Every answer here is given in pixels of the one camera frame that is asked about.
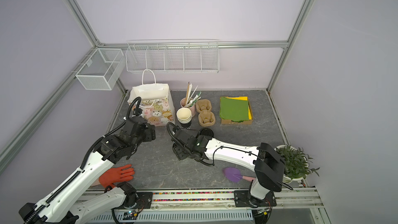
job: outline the gray marble tabletop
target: gray marble tabletop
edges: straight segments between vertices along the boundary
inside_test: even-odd
[[[172,91],[175,111],[180,108],[180,100],[185,97],[185,91]],[[253,112],[253,123],[223,124],[219,117],[221,96],[248,96]],[[220,141],[259,146],[261,142],[269,143],[272,147],[283,144],[275,116],[269,104],[265,91],[202,91],[202,99],[210,100],[212,112],[216,116],[216,123],[210,128],[215,138]],[[118,115],[115,127],[122,123],[127,111],[127,100]],[[192,118],[191,129],[199,130],[198,113]],[[255,173],[229,162],[215,161],[215,166],[208,167],[193,159],[178,161],[172,151],[173,142],[166,127],[156,127],[156,140],[142,143],[129,160],[121,159],[114,167],[132,164],[135,169],[134,179],[130,183],[136,189],[205,189],[205,188],[247,188],[249,182],[241,180],[233,183],[225,178],[222,169],[237,167],[242,175],[255,176]],[[196,131],[187,132],[196,135]]]

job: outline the white flower pot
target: white flower pot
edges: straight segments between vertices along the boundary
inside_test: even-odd
[[[278,148],[278,149],[281,149],[281,148],[284,148],[284,147],[286,147],[287,145],[285,145],[285,144],[283,144],[283,145],[280,145],[280,146],[277,146],[277,147],[275,147],[275,150]],[[294,148],[294,147],[291,147],[290,146],[290,149],[291,150],[297,150],[296,148]],[[300,178],[290,178],[290,177],[287,177],[285,174],[283,174],[283,180],[282,180],[282,182],[284,182],[284,183],[291,183],[292,181],[301,181],[301,180],[303,180],[304,179],[304,177],[300,177]]]

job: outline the yellow paper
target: yellow paper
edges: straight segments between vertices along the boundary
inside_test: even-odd
[[[238,100],[242,100],[242,101],[248,101],[249,99],[247,98],[247,96],[242,96],[242,97],[226,97],[228,99],[238,99]],[[249,108],[249,120],[251,120],[251,113],[250,113],[250,108]]]

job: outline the orange rubber glove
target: orange rubber glove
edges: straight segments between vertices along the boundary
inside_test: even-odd
[[[132,175],[134,174],[134,168],[131,168],[131,164],[127,164],[122,167],[110,168],[99,177],[98,181],[103,187],[110,185],[114,188],[116,186],[113,183],[130,181],[133,179]]]

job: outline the wall-mounted wire shelf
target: wall-mounted wire shelf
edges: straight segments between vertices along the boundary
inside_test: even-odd
[[[76,77],[87,90],[112,90],[125,66],[121,49],[97,48]]]
[[[218,72],[218,43],[129,44],[126,65],[132,73],[142,73],[145,69],[171,73]]]

